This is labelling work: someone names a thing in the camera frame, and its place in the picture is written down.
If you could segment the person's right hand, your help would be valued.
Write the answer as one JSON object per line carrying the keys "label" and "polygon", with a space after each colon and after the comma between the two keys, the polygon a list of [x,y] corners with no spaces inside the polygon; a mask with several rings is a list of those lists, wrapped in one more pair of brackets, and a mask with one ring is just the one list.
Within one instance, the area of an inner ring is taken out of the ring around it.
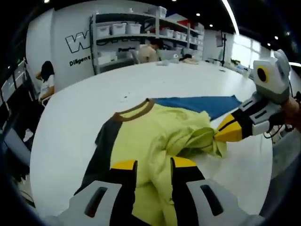
{"label": "person's right hand", "polygon": [[292,125],[299,132],[301,131],[301,105],[293,97],[289,97],[285,103],[281,105],[285,113],[285,123]]}

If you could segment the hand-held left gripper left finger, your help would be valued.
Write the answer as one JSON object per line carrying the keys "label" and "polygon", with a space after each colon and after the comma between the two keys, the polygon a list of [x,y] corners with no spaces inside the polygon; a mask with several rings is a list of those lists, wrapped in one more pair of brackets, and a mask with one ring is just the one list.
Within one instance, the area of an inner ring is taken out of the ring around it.
{"label": "hand-held left gripper left finger", "polygon": [[121,161],[102,181],[94,181],[70,199],[58,216],[46,217],[47,226],[127,226],[132,223],[138,162]]}

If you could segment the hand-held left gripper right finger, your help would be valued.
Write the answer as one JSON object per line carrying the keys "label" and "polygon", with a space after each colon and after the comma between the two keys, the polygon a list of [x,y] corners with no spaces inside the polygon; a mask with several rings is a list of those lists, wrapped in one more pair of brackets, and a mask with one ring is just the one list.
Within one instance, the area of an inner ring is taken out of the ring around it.
{"label": "hand-held left gripper right finger", "polygon": [[172,200],[179,226],[257,226],[237,198],[212,179],[204,178],[195,162],[171,157]]}

